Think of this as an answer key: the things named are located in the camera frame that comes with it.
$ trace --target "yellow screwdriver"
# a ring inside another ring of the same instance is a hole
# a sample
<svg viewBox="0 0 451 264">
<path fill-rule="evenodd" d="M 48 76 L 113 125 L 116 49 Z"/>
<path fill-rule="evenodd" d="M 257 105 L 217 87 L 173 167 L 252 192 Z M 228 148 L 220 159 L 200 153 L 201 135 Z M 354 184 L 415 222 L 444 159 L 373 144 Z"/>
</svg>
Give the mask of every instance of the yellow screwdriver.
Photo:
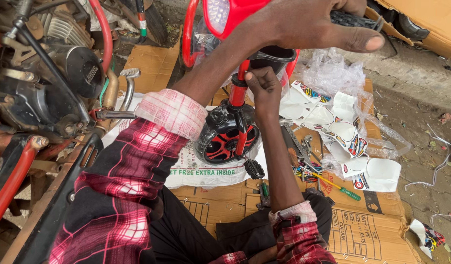
<svg viewBox="0 0 451 264">
<path fill-rule="evenodd" d="M 346 193 L 349 197 L 353 198 L 354 200 L 361 201 L 361 196 L 359 196 L 359 195 L 357 195 L 357 194 L 355 194 L 353 192 L 348 191 L 345 187 L 340 187 L 340 186 L 336 185 L 335 183 L 330 182 L 329 180 L 325 179 L 324 177 L 322 177 L 322 176 L 320 176 L 320 175 L 318 175 L 318 174 L 316 174 L 314 172 L 312 172 L 312 174 L 313 174 L 313 176 L 318 177 L 322 181 L 324 181 L 326 183 L 329 183 L 329 184 L 335 186 L 336 188 L 340 189 L 341 192 Z"/>
</svg>

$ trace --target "black pants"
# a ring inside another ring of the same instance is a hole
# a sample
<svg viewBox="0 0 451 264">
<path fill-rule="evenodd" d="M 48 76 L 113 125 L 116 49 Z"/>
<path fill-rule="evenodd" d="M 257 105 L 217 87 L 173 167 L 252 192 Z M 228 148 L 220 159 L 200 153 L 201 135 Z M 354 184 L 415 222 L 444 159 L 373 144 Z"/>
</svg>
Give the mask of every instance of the black pants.
<svg viewBox="0 0 451 264">
<path fill-rule="evenodd" d="M 164 202 L 164 215 L 150 224 L 149 232 L 157 263 L 206 264 L 221 255 L 244 251 L 247 257 L 276 245 L 268 212 L 262 210 L 239 223 L 217 224 L 217 239 L 198 222 L 185 206 L 163 187 L 159 197 Z M 328 243 L 332 210 L 319 195 L 304 195 L 316 213 L 318 231 Z"/>
</svg>

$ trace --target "black handlebar grip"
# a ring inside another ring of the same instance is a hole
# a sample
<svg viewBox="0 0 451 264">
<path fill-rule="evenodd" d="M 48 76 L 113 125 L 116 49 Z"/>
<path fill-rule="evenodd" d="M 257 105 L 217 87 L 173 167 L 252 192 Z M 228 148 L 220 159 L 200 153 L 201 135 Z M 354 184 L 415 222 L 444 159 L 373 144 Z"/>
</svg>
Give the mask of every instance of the black handlebar grip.
<svg viewBox="0 0 451 264">
<path fill-rule="evenodd" d="M 346 27 L 363 27 L 373 29 L 380 32 L 384 22 L 382 21 L 382 16 L 379 17 L 377 21 L 369 18 L 360 17 L 357 15 L 352 15 L 349 13 L 344 13 L 340 11 L 331 11 L 330 19 L 332 23 L 346 26 Z"/>
</svg>

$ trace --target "person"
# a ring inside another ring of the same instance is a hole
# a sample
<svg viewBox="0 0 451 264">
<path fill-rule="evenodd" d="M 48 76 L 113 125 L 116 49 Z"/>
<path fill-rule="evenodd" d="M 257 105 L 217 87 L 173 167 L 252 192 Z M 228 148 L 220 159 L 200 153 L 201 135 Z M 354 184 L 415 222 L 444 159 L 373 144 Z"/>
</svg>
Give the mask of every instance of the person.
<svg viewBox="0 0 451 264">
<path fill-rule="evenodd" d="M 379 49 L 384 44 L 379 33 L 330 22 L 332 9 L 363 15 L 365 5 L 365 0 L 271 0 L 171 89 L 145 94 L 138 118 L 76 180 L 75 199 L 49 263 L 238 264 L 273 256 L 279 263 L 336 263 L 289 166 L 278 122 L 281 85 L 269 68 L 250 70 L 245 79 L 254 93 L 266 155 L 275 250 L 227 252 L 163 183 L 181 148 L 198 138 L 204 106 L 255 51 L 267 45 Z"/>
</svg>

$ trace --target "screwdriver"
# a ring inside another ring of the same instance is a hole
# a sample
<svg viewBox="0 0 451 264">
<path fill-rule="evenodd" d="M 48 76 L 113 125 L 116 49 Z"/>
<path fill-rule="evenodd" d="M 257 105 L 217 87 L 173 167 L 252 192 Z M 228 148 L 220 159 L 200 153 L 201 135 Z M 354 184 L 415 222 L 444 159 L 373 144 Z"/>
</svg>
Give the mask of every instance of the screwdriver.
<svg viewBox="0 0 451 264">
<path fill-rule="evenodd" d="M 268 196 L 270 195 L 268 192 L 268 185 L 264 182 L 264 180 L 261 180 L 263 183 L 261 184 L 261 189 L 263 190 L 263 195 Z"/>
<path fill-rule="evenodd" d="M 340 186 L 336 185 L 335 183 L 330 182 L 329 180 L 325 179 L 324 177 L 322 177 L 322 176 L 320 176 L 320 175 L 318 175 L 316 173 L 313 173 L 313 175 L 315 177 L 320 178 L 322 181 L 324 181 L 326 183 L 329 183 L 329 184 L 335 186 L 336 188 L 340 189 L 340 191 L 342 193 L 346 193 L 349 197 L 353 198 L 354 200 L 361 201 L 361 196 L 359 196 L 359 195 L 357 195 L 357 194 L 355 194 L 355 193 L 353 193 L 351 191 L 348 191 L 345 187 L 340 187 Z"/>
</svg>

